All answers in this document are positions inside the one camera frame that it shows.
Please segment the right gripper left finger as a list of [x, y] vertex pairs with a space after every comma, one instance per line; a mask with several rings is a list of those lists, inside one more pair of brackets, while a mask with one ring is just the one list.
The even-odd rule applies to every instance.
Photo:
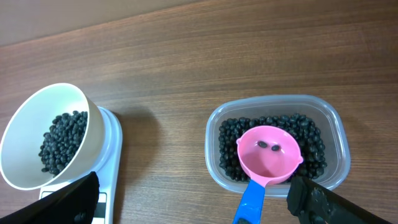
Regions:
[[95, 172], [1, 218], [1, 224], [91, 223], [100, 194]]

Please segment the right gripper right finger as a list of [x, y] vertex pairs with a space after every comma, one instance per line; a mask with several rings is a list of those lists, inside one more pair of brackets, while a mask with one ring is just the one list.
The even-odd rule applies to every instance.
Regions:
[[316, 182], [300, 176], [291, 180], [287, 208], [300, 223], [390, 224]]

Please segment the pink scoop blue handle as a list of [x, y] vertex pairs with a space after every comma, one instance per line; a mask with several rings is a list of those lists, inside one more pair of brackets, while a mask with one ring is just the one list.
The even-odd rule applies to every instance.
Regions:
[[[278, 144], [279, 151], [257, 145], [264, 141]], [[303, 162], [296, 140], [283, 129], [258, 126], [236, 140], [239, 163], [250, 181], [243, 193], [233, 223], [260, 223], [267, 185], [287, 180]]]

